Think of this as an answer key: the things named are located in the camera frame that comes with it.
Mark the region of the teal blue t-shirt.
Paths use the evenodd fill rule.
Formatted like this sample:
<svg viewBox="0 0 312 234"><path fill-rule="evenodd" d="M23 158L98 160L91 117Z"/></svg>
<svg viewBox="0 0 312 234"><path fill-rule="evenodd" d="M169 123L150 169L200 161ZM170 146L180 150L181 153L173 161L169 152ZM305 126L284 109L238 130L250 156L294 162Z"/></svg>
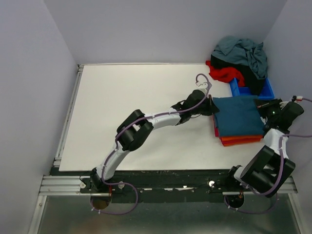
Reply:
<svg viewBox="0 0 312 234"><path fill-rule="evenodd" d="M264 123L254 103L256 96L215 97L214 115L220 137L263 135Z"/></svg>

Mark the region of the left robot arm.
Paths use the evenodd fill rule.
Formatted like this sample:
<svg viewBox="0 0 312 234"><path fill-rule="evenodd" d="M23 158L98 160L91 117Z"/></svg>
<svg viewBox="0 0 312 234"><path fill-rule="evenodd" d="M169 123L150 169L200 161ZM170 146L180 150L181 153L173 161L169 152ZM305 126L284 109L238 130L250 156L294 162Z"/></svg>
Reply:
<svg viewBox="0 0 312 234"><path fill-rule="evenodd" d="M145 114L140 109L134 110L117 128L111 152L101 165L91 171L92 188L98 193L104 192L118 165L130 152L140 148L152 131L178 126L195 115L212 116L218 112L211 95L199 89L193 90L186 100L176 103L163 113Z"/></svg>

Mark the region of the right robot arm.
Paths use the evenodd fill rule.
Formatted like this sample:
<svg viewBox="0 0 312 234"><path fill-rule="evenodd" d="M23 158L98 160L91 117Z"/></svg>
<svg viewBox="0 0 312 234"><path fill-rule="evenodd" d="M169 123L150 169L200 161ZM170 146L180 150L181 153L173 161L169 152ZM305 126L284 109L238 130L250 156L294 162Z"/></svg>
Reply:
<svg viewBox="0 0 312 234"><path fill-rule="evenodd" d="M281 99L255 99L264 123L264 146L246 166L233 166L224 179L225 187L235 191L239 187L253 193L272 197L292 174L295 163L286 152L286 143L291 136L289 128L297 117L304 113L299 104L302 96L293 96L291 101Z"/></svg>

